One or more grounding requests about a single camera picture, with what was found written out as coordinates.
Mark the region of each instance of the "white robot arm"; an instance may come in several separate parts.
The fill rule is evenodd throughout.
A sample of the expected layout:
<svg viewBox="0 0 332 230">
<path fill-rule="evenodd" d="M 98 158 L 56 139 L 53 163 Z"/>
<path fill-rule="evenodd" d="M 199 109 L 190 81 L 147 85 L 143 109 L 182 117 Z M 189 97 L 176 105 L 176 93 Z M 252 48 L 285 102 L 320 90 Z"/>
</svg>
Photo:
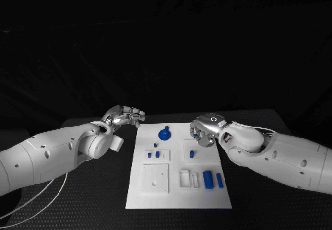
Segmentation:
<svg viewBox="0 0 332 230">
<path fill-rule="evenodd" d="M 40 133 L 0 152 L 0 196 L 62 176 L 108 148 L 118 151 L 122 138 L 114 132 L 122 124 L 140 127 L 137 120 L 145 120 L 143 111 L 115 106 L 99 121 Z"/>
<path fill-rule="evenodd" d="M 332 150 L 324 146 L 270 129 L 226 123 L 213 113 L 196 118 L 189 131 L 203 147 L 218 139 L 236 165 L 293 188 L 332 194 Z"/>
</svg>

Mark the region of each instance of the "robotic hand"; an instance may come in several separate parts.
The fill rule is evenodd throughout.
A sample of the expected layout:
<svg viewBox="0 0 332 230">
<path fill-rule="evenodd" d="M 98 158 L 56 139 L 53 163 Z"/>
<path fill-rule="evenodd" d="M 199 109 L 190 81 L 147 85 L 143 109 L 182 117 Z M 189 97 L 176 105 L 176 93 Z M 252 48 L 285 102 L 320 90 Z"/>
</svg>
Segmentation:
<svg viewBox="0 0 332 230">
<path fill-rule="evenodd" d="M 324 146 L 270 129 L 228 123 L 213 113 L 193 120 L 189 132 L 203 147 L 218 139 L 236 165 L 293 188 L 332 194 L 332 150 Z"/>
<path fill-rule="evenodd" d="M 138 120 L 143 111 L 115 106 L 99 121 L 40 133 L 0 152 L 0 196 L 62 176 L 108 148 L 118 151 L 122 138 L 114 132 L 124 124 L 140 127 Z"/>
</svg>

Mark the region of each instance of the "dark gray table surface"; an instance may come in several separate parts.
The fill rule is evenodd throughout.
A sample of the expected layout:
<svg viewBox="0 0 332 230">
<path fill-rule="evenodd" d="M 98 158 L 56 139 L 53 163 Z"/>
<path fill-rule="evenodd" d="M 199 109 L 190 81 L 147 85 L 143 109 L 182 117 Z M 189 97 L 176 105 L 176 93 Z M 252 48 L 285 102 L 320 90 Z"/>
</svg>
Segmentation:
<svg viewBox="0 0 332 230">
<path fill-rule="evenodd" d="M 228 122 L 236 121 L 290 134 L 272 110 L 216 113 L 225 116 Z M 200 114 L 203 112 L 147 115 L 141 123 L 192 122 Z M 62 127 L 95 120 L 99 117 L 69 119 Z M 330 229 L 332 195 L 290 188 L 251 169 L 236 166 L 219 146 L 232 209 L 125 209 L 135 142 L 134 126 L 122 126 L 115 134 L 124 138 L 119 152 L 108 150 L 98 160 L 85 162 L 69 172 L 66 185 L 53 204 L 36 218 L 13 229 Z M 55 180 L 40 197 L 11 215 L 8 224 L 24 220 L 44 207 L 57 193 L 63 178 L 60 176 Z M 27 187 L 18 205 L 34 196 L 44 185 L 46 183 Z"/>
</svg>

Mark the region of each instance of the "black background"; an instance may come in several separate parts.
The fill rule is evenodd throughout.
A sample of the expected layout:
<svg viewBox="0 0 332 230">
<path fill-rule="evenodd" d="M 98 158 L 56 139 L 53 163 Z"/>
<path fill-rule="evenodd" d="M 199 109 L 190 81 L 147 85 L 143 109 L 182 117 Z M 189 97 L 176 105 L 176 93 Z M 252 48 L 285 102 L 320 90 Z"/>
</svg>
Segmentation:
<svg viewBox="0 0 332 230">
<path fill-rule="evenodd" d="M 1 129 L 33 135 L 117 104 L 147 114 L 270 108 L 332 147 L 330 12 L 311 0 L 3 5 Z"/>
</svg>

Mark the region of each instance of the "white cable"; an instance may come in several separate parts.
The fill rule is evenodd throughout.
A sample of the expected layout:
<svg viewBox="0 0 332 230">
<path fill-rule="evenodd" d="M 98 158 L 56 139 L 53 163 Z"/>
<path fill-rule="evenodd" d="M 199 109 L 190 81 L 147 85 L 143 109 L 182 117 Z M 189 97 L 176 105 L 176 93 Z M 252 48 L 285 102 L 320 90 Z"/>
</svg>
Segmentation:
<svg viewBox="0 0 332 230">
<path fill-rule="evenodd" d="M 261 128 L 261 127 L 255 127 L 255 126 L 247 126 L 247 125 L 244 125 L 244 124 L 241 124 L 241 123 L 236 123 L 235 121 L 232 121 L 232 123 L 235 123 L 236 125 L 245 126 L 245 127 L 248 127 L 248 128 L 258 128 L 258 129 L 264 129 L 264 130 L 268 130 L 268 131 L 271 131 L 272 133 L 275 133 L 275 131 L 272 131 L 272 130 L 271 130 L 271 129 L 268 129 L 268 128 Z"/>
<path fill-rule="evenodd" d="M 46 187 L 43 188 L 43 190 L 39 192 L 39 194 L 10 213 L 7 213 L 4 216 L 0 217 L 0 219 L 3 219 L 4 217 L 7 217 L 10 214 L 13 214 L 16 211 L 18 211 L 34 199 L 36 197 L 42 194 L 42 192 L 46 190 L 46 188 L 49 187 L 50 183 L 53 182 L 53 180 L 50 180 L 49 184 L 46 185 Z"/>
<path fill-rule="evenodd" d="M 63 183 L 62 183 L 62 186 L 60 186 L 60 190 L 62 190 L 62 188 L 63 188 L 63 186 L 65 186 L 65 183 L 66 183 L 66 177 L 65 177 L 65 180 L 63 180 Z M 56 199 L 56 197 L 57 197 L 57 195 L 59 195 L 59 193 L 60 193 L 60 190 L 59 190 L 59 192 L 57 192 L 55 198 L 52 199 L 52 201 L 50 201 L 49 204 L 46 205 L 46 207 L 44 207 L 30 218 L 27 218 L 24 221 L 21 221 L 21 222 L 18 222 L 18 223 L 16 223 L 16 224 L 13 224 L 13 225 L 0 227 L 0 229 L 13 227 L 13 226 L 16 226 L 16 225 L 24 223 L 27 220 L 30 220 L 30 219 L 31 219 L 31 218 L 33 218 L 33 217 L 49 207 L 49 205 L 53 203 L 53 201 L 55 201 L 55 199 Z"/>
</svg>

